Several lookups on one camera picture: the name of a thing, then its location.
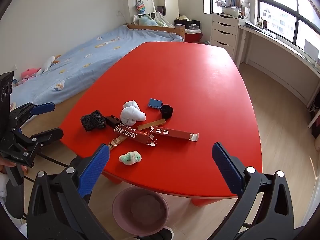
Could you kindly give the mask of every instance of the drawer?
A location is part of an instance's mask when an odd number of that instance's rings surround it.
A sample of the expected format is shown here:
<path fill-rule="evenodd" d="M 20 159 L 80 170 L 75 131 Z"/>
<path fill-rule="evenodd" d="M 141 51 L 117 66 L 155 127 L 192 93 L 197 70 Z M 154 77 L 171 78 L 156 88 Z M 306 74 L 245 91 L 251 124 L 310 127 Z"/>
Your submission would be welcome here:
<path fill-rule="evenodd" d="M 212 21 L 238 27 L 238 19 L 222 14 L 212 14 Z"/>
<path fill-rule="evenodd" d="M 231 46 L 229 46 L 227 44 L 219 43 L 218 41 L 214 41 L 214 40 L 211 40 L 211 45 L 226 49 L 226 51 L 228 52 L 230 57 L 232 57 L 232 55 L 233 55 L 233 47 L 231 47 Z"/>
<path fill-rule="evenodd" d="M 212 22 L 212 29 L 237 35 L 237 27 L 225 23 Z"/>
<path fill-rule="evenodd" d="M 211 30 L 211 39 L 214 41 L 220 41 L 224 44 L 232 47 L 236 44 L 236 36 L 233 34 L 225 33 L 222 31 Z"/>

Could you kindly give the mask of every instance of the blue blanket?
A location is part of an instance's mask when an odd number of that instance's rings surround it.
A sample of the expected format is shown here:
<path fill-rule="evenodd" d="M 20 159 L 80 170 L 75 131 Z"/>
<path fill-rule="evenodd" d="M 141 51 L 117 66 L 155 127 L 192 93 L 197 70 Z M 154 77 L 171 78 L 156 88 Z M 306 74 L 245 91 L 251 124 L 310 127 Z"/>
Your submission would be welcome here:
<path fill-rule="evenodd" d="M 121 26 L 59 57 L 60 62 L 47 72 L 15 87 L 10 101 L 16 102 L 17 107 L 28 102 L 61 103 L 89 88 L 119 59 L 149 41 L 182 41 L 182 38 L 167 32 Z"/>

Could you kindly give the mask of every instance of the trash bin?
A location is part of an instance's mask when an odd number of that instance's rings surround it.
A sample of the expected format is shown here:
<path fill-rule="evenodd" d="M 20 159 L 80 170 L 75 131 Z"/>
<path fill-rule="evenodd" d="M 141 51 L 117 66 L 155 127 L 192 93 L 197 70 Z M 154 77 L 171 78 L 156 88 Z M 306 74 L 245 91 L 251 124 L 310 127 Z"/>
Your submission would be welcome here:
<path fill-rule="evenodd" d="M 123 230 L 135 236 L 150 236 L 165 226 L 169 207 L 159 193 L 129 187 L 116 196 L 112 213 Z"/>

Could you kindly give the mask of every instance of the bed post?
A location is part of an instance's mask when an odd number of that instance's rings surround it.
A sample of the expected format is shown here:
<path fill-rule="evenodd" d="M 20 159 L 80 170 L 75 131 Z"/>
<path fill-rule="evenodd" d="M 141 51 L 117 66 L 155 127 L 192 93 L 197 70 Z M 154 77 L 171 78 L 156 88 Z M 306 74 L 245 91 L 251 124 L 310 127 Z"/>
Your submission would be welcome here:
<path fill-rule="evenodd" d="M 176 24 L 175 28 L 176 28 L 176 34 L 181 36 L 183 40 L 185 40 L 186 35 L 184 32 L 184 29 L 186 28 L 186 26 L 183 24 Z"/>

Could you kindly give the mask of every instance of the blue gripper pad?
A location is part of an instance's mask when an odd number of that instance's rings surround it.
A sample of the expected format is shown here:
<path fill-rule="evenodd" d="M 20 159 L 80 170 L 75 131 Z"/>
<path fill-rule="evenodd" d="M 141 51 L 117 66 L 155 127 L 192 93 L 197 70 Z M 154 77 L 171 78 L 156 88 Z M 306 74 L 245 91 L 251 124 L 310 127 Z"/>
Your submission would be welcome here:
<path fill-rule="evenodd" d="M 109 160 L 109 147 L 105 144 L 99 146 L 96 152 L 89 157 L 90 162 L 87 164 L 83 172 L 79 176 L 78 193 L 81 197 L 88 195 L 92 192 L 103 168 Z"/>
<path fill-rule="evenodd" d="M 34 114 L 34 115 L 39 115 L 39 114 L 44 114 L 47 112 L 52 112 L 55 108 L 56 108 L 56 106 L 54 105 L 54 103 L 51 102 L 51 103 L 47 103 L 47 104 L 33 107 L 33 109 L 30 111 L 30 113 Z"/>
<path fill-rule="evenodd" d="M 218 166 L 231 193 L 238 196 L 242 195 L 244 191 L 244 175 L 241 174 L 241 172 L 244 171 L 245 167 L 240 160 L 236 157 L 231 157 L 220 143 L 213 145 L 212 158 Z M 238 166 L 240 166 L 241 169 L 243 168 L 243 170 L 239 171 L 232 159 L 237 159 L 239 161 L 237 163 Z"/>

